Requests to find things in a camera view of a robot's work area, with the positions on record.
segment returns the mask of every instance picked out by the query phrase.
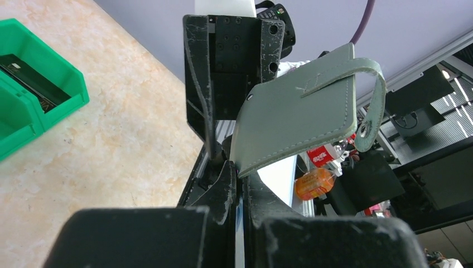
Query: red label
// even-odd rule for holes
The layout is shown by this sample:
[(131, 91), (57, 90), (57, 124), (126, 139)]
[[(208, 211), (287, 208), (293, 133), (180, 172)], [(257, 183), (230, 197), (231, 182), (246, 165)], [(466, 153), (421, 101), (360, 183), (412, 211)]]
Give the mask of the red label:
[(312, 163), (318, 168), (334, 159), (327, 151), (327, 148), (325, 148), (325, 146), (308, 150), (307, 155), (309, 156)]

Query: table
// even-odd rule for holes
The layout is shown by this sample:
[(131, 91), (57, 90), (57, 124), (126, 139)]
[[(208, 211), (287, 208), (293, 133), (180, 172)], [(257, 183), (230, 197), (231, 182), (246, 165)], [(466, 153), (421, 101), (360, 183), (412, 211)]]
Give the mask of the table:
[(90, 103), (0, 162), (0, 263), (39, 267), (90, 207), (174, 206), (202, 142), (184, 85), (92, 0), (0, 1), (84, 74)]

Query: green container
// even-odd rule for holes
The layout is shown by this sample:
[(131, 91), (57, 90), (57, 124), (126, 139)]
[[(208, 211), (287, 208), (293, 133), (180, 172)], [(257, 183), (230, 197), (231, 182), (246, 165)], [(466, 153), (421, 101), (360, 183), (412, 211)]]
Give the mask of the green container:
[(82, 73), (15, 19), (0, 21), (0, 55), (15, 54), (71, 98), (44, 113), (32, 93), (0, 71), (0, 161), (89, 102)]

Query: ceiling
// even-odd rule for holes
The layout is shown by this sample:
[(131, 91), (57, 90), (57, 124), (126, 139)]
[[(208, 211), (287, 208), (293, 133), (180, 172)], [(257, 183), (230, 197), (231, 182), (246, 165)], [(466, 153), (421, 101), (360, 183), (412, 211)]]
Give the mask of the ceiling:
[[(194, 13), (194, 0), (95, 1), (162, 64), (184, 79), (182, 17)], [(366, 1), (353, 0), (274, 2), (286, 7), (296, 30), (296, 45), (284, 61), (315, 59), (322, 51), (347, 43), (366, 5)], [(472, 0), (377, 1), (355, 46), (356, 56), (379, 62), (389, 81), (473, 32), (472, 10)], [(358, 98), (369, 94), (373, 85), (370, 79), (357, 77)]]

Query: gray wallet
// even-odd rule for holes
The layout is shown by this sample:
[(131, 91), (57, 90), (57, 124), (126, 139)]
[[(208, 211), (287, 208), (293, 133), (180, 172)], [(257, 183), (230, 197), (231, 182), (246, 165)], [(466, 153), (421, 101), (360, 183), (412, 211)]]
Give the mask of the gray wallet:
[(355, 73), (376, 76), (373, 97), (355, 147), (372, 146), (384, 113), (386, 83), (378, 63), (354, 59), (348, 43), (296, 70), (256, 85), (233, 132), (230, 160), (239, 176), (316, 146), (342, 140), (357, 128)]

